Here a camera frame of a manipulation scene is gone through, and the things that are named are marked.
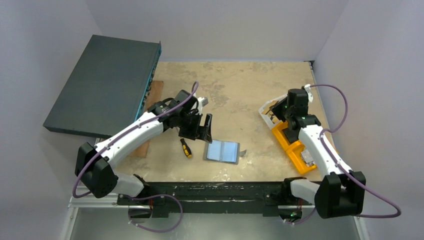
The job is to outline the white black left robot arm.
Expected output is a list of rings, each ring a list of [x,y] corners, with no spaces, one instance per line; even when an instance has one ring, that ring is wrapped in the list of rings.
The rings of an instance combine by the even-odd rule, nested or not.
[[[116,135],[91,145],[82,144],[77,153],[75,175],[88,193],[103,198],[110,193],[137,197],[145,188],[140,176],[115,171],[118,164],[130,153],[150,139],[168,129],[178,128],[179,137],[212,142],[212,114],[205,116],[201,125],[202,110],[207,97],[181,90],[176,97],[152,104],[135,122]]]

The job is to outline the grey leather card holder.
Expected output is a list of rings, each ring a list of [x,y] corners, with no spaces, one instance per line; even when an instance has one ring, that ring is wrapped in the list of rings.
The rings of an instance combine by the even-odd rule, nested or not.
[[[243,157],[247,150],[241,150],[239,142],[221,141],[213,139],[206,143],[202,159],[205,161],[237,165],[239,158]]]

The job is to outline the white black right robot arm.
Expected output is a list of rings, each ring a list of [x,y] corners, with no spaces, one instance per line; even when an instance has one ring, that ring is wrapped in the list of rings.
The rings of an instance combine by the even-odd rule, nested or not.
[[[315,205],[323,219],[358,215],[363,210],[366,178],[342,160],[323,133],[319,119],[308,113],[312,100],[310,87],[293,88],[269,108],[280,121],[272,132],[296,169],[301,174],[309,169],[302,158],[306,150],[322,176],[320,183],[302,176],[286,178],[281,193],[285,198]]]

